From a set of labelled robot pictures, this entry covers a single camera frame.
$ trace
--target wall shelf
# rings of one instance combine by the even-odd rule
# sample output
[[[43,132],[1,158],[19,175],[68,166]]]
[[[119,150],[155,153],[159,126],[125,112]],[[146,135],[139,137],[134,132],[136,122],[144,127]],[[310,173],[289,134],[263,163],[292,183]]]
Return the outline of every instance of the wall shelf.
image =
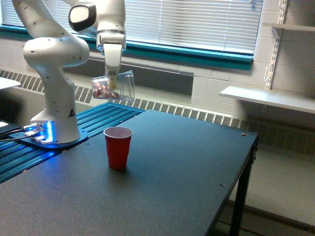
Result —
[[[311,26],[298,26],[298,25],[272,24],[272,23],[262,23],[262,25],[277,28],[277,29],[284,29],[284,30],[315,32],[315,27],[311,27]]]
[[[266,90],[263,88],[240,86],[229,86],[221,91],[220,95],[243,101],[315,114],[315,97],[290,92]]]

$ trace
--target blue aluminum rail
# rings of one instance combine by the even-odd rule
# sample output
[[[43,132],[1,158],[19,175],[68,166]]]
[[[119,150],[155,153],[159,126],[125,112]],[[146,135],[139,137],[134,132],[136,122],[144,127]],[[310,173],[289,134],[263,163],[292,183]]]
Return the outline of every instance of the blue aluminum rail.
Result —
[[[142,112],[144,110],[104,103],[78,113],[78,126],[87,131],[91,138],[105,128],[116,126]],[[47,151],[15,141],[0,143],[0,183],[60,153],[59,150]]]

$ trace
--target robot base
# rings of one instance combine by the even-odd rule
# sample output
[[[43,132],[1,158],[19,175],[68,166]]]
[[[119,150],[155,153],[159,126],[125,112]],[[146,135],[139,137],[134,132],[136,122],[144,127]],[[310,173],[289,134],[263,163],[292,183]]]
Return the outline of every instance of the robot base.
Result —
[[[35,141],[33,138],[25,138],[25,139],[21,139],[20,142],[23,142],[25,144],[31,145],[31,146],[36,146],[38,148],[42,148],[42,149],[49,149],[49,150],[66,150],[66,149],[70,149],[82,142],[84,142],[85,140],[88,139],[88,133],[87,131],[83,130],[83,129],[79,129],[80,132],[80,137],[79,139],[70,142],[70,143],[65,143],[65,144],[42,144],[40,142]],[[16,134],[12,134],[9,136],[10,138],[21,138],[21,137],[25,137],[23,132],[19,132]]]

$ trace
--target radiator vent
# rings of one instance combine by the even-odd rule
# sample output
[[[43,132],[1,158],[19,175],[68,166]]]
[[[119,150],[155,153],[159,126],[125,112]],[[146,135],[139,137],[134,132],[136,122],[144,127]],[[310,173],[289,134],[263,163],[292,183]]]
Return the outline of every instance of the radiator vent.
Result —
[[[44,92],[44,85],[41,78],[23,75],[15,72],[0,70],[0,77],[20,82],[22,89],[32,90],[40,93]],[[84,103],[90,103],[93,97],[93,90],[81,86],[75,87],[75,100]]]
[[[249,122],[234,118],[229,115],[217,114],[205,110],[199,110],[191,107],[177,104],[161,103],[148,100],[135,99],[133,103],[120,100],[109,100],[109,102],[127,105],[143,110],[155,110],[189,117],[192,119],[204,120],[211,123],[217,123],[243,129],[259,134],[259,143],[277,148],[291,150],[299,153],[315,154],[315,135],[308,133],[283,129],[272,125],[260,124],[258,122]]]

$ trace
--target cup rim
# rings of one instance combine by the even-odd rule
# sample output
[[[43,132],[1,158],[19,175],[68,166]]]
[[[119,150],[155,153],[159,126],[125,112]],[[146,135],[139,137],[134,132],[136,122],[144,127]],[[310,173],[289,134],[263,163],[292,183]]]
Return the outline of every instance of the cup rim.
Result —
[[[113,129],[113,128],[120,128],[120,129],[129,130],[129,131],[131,132],[131,134],[128,135],[128,136],[125,136],[125,137],[114,137],[114,136],[110,136],[110,135],[108,135],[108,134],[105,133],[106,130],[108,130],[108,129]],[[133,131],[132,131],[131,129],[129,129],[129,128],[126,128],[126,127],[113,126],[113,127],[109,127],[109,128],[104,129],[103,134],[104,134],[105,136],[109,137],[109,138],[112,138],[112,139],[127,139],[127,138],[129,138],[129,137],[131,137],[131,136],[133,135]]]

